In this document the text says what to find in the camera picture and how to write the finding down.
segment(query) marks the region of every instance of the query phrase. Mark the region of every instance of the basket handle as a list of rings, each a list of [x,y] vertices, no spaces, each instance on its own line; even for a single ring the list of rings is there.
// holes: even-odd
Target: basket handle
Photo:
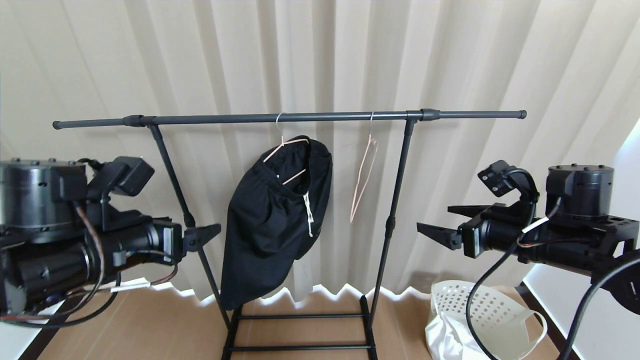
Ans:
[[[540,335],[533,341],[531,341],[529,343],[529,351],[527,352],[527,354],[533,350],[534,347],[536,347],[537,344],[539,344],[542,339],[545,338],[545,335],[547,335],[547,319],[545,319],[544,316],[542,316],[541,313],[534,311],[534,310],[527,310],[527,311],[523,311],[522,313],[520,313],[518,316],[516,316],[514,319],[512,319],[512,321],[518,321],[518,322],[522,322],[524,323],[526,319],[530,318],[531,315],[536,315],[539,319],[540,322],[542,323],[542,332],[540,333]]]

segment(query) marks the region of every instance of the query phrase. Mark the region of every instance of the white plastic bag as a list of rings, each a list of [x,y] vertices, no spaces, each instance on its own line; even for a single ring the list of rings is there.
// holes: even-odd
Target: white plastic bag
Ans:
[[[431,287],[431,314],[425,328],[433,360],[480,360],[487,356],[471,336],[465,308],[472,282],[443,281]],[[472,302],[471,320],[485,347],[500,360],[520,360],[547,334],[547,322],[499,291],[480,286]],[[538,315],[542,333],[533,341],[525,320]]]

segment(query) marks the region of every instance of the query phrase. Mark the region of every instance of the elastic waistband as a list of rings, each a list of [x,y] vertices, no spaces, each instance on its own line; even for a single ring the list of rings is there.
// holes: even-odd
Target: elastic waistband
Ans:
[[[314,170],[319,170],[319,169],[313,169],[311,166],[309,166],[309,164],[316,163],[316,161],[314,161],[314,158],[326,157],[330,153],[323,143],[317,140],[310,139],[308,136],[305,136],[305,135],[296,136],[295,138],[292,138],[288,141],[299,140],[299,139],[306,139],[309,141],[309,143],[297,142],[297,143],[285,145],[280,150],[278,150],[278,152],[276,152],[276,154],[274,154],[273,156],[274,157],[288,156],[290,154],[294,154],[300,151],[306,151],[308,149],[309,159],[307,160],[307,172],[309,173],[308,175],[310,178],[310,183],[312,183],[314,181],[314,177],[318,175]],[[302,200],[302,196],[304,194],[294,193],[293,191],[285,187],[282,184],[282,180],[277,178],[277,176],[273,173],[273,171],[267,166],[267,164],[265,164],[264,159],[267,156],[269,156],[269,154],[271,154],[271,152],[273,152],[275,148],[276,147],[273,147],[268,151],[266,151],[264,154],[262,154],[260,158],[255,162],[255,164],[253,164],[250,171],[252,171],[253,174],[256,177],[258,177],[261,182],[266,184],[267,187],[269,187],[269,189],[271,189],[275,193],[282,195],[284,197],[287,197],[289,199]]]

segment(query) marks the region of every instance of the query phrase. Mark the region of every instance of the clothes hanger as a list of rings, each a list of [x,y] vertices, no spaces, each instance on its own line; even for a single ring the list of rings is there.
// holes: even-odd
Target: clothes hanger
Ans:
[[[284,113],[279,113],[278,116],[276,117],[276,127],[278,128],[278,130],[280,130],[280,145],[278,145],[275,149],[273,149],[273,151],[271,151],[271,154],[267,155],[267,157],[264,158],[264,160],[262,161],[263,163],[267,162],[268,159],[270,159],[276,152],[278,152],[278,150],[282,149],[285,145],[289,145],[290,143],[296,143],[296,142],[307,142],[307,143],[309,143],[309,140],[307,140],[307,139],[297,139],[297,140],[291,140],[291,141],[288,141],[288,142],[284,141],[284,132],[280,128],[280,125],[278,125],[278,120],[280,119],[280,116],[282,114],[284,114]],[[301,172],[298,172],[296,175],[293,175],[292,177],[290,177],[288,180],[286,180],[282,184],[286,185],[287,183],[289,183],[289,181],[291,181],[291,180],[297,178],[298,176],[304,174],[305,171],[307,171],[305,168],[302,169]]]
[[[378,153],[378,141],[376,139],[371,138],[371,125],[373,123],[373,114],[375,111],[371,112],[371,117],[369,118],[369,141],[367,142],[367,148],[364,150],[364,155],[362,156],[362,162],[360,163],[360,170],[358,171],[358,181],[356,182],[356,188],[353,190],[353,201],[351,202],[351,214],[349,216],[349,223],[353,222],[353,218],[356,216],[356,210],[358,209],[358,205],[360,204],[360,199],[362,199],[362,194],[364,193],[364,189],[367,187],[367,183],[369,182],[369,177],[371,176],[371,170],[373,170],[373,163],[376,161],[376,154]],[[364,160],[367,158],[367,153],[369,152],[369,146],[374,146],[373,159],[371,160],[371,167],[369,167],[369,173],[367,174],[367,179],[364,181],[362,185],[362,189],[360,190],[360,195],[358,195],[358,185],[360,185],[360,176],[362,175],[362,167],[364,167]]]

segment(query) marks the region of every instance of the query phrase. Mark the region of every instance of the curtain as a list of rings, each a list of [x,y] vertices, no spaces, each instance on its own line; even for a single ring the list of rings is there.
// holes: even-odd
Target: curtain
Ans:
[[[610,164],[640,117],[640,2],[583,1],[10,1],[0,0],[1,156],[143,156],[155,169],[122,209],[182,214],[150,133],[107,127],[55,131],[54,120],[307,111],[521,110],[525,120],[418,123],[384,287],[429,292],[476,280],[496,259],[465,258],[418,234],[416,222],[456,227],[447,206],[497,200],[476,173],[499,159],[528,169]],[[376,121],[380,148],[355,221],[349,210],[366,122],[282,124],[334,157],[323,231],[284,283],[301,300],[314,284],[374,286],[404,122]],[[280,141],[274,124],[165,126],[198,225],[226,224],[236,184]],[[540,206],[539,213],[544,211]],[[220,279],[225,233],[206,246]],[[174,280],[211,294],[198,257]],[[510,259],[489,280],[514,285]],[[161,277],[145,265],[130,277]]]

